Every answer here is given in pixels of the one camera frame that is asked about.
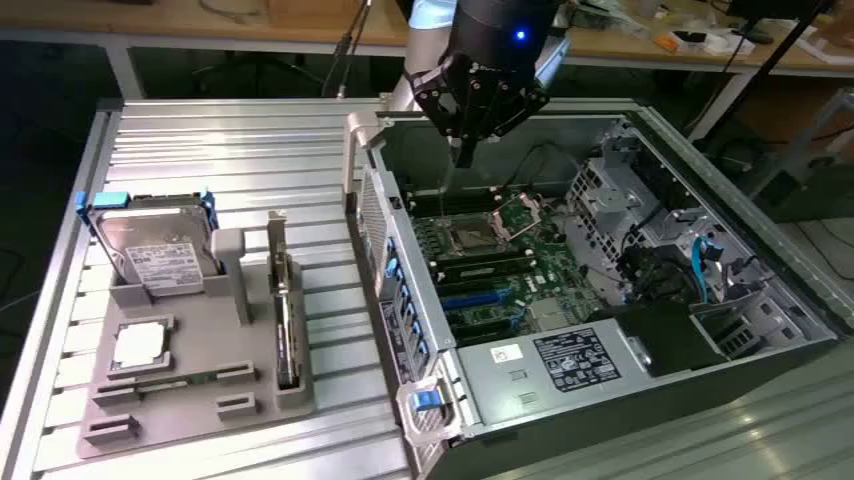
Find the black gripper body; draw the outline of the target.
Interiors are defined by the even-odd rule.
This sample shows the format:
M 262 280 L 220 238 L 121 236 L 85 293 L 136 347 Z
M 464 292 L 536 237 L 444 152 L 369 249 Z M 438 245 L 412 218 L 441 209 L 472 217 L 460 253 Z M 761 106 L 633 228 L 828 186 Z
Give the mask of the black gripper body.
M 464 108 L 471 88 L 480 83 L 508 82 L 520 88 L 535 76 L 545 44 L 555 3 L 552 1 L 460 1 L 450 29 L 450 54 L 461 57 L 457 70 L 459 102 Z

